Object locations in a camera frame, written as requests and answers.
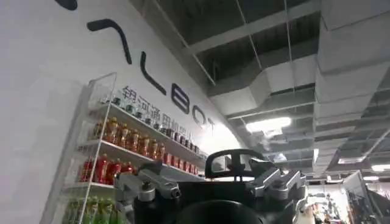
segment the ceiling light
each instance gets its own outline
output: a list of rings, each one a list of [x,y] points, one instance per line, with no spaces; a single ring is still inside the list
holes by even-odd
[[[313,150],[313,164],[316,163],[316,161],[318,159],[318,154],[319,154],[319,149],[314,149]]]
[[[330,183],[330,184],[338,184],[338,183],[342,183],[343,181],[344,181],[344,179],[327,180],[327,182]]]
[[[340,158],[338,161],[338,164],[353,164],[353,163],[360,163],[362,162],[366,157],[353,157],[353,158]]]
[[[365,181],[375,181],[375,180],[379,180],[379,177],[378,176],[366,176],[366,177],[363,177],[363,179]]]
[[[291,124],[291,118],[278,117],[263,121],[256,121],[245,125],[249,132],[278,130]]]
[[[373,165],[371,169],[375,172],[383,172],[385,170],[390,170],[390,164],[382,164],[382,165]]]

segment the metal bracket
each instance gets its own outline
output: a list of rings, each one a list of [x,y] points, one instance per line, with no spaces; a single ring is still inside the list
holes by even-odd
[[[304,186],[306,182],[306,176],[302,176],[300,171],[290,171],[287,175],[281,177],[269,188],[269,194],[272,198],[278,200],[288,199],[288,192],[296,185],[296,188]]]
[[[248,181],[245,185],[246,188],[252,193],[253,196],[262,197],[264,190],[280,177],[281,177],[280,169],[276,167],[271,167],[269,170],[265,171],[261,176],[254,179],[253,181]]]

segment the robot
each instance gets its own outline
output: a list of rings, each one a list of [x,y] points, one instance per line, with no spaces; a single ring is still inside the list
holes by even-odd
[[[227,169],[214,171],[213,161],[227,155],[232,159]],[[177,183],[161,177],[161,168],[161,162],[145,164],[137,175],[116,177],[116,207],[129,223],[292,224],[305,203],[306,176],[298,170],[283,175],[253,150],[225,150],[207,158],[206,178],[234,177],[235,181]]]

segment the ceiling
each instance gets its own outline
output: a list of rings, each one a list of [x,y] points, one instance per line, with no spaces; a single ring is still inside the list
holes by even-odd
[[[374,30],[390,5],[349,1],[130,0],[250,148],[316,178],[390,161],[390,38]],[[245,128],[280,116],[293,121],[281,135]]]

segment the white shelf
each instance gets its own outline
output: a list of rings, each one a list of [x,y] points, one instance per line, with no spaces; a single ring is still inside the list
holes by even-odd
[[[85,192],[88,188],[88,182],[78,182],[74,184],[67,184],[65,185],[65,192],[68,194],[80,194],[85,195]],[[92,194],[99,194],[99,195],[113,195],[114,193],[114,187],[112,185],[107,184],[99,184],[99,183],[91,183],[90,192]]]
[[[79,148],[91,147],[92,149],[96,150],[98,144],[99,144],[99,140],[92,140],[92,141],[88,141],[85,144],[80,145]],[[112,143],[101,141],[99,154],[102,155],[104,153],[106,153],[109,158],[113,158],[113,159],[119,158],[121,159],[121,161],[124,162],[130,161],[132,164],[136,166],[140,166],[144,163],[150,163],[154,161],[151,158],[124,149]],[[172,167],[166,164],[163,164],[161,175],[167,179],[174,180],[174,181],[204,181],[204,179],[199,176],[195,176],[193,174],[187,173],[183,170],[180,170],[176,167]]]
[[[108,104],[101,105],[97,110],[98,111],[107,111]],[[206,165],[206,160],[192,152],[190,149],[181,145],[180,143],[174,141],[173,139],[167,137],[163,133],[155,130],[153,127],[149,126],[143,121],[140,121],[138,118],[132,114],[126,112],[122,108],[111,104],[110,117],[117,117],[120,122],[125,122],[131,128],[136,128],[138,131],[149,135],[151,138],[156,139],[160,143],[164,143],[165,149],[167,152],[174,156],[178,156],[180,159],[190,162],[198,167],[198,169],[204,170]]]

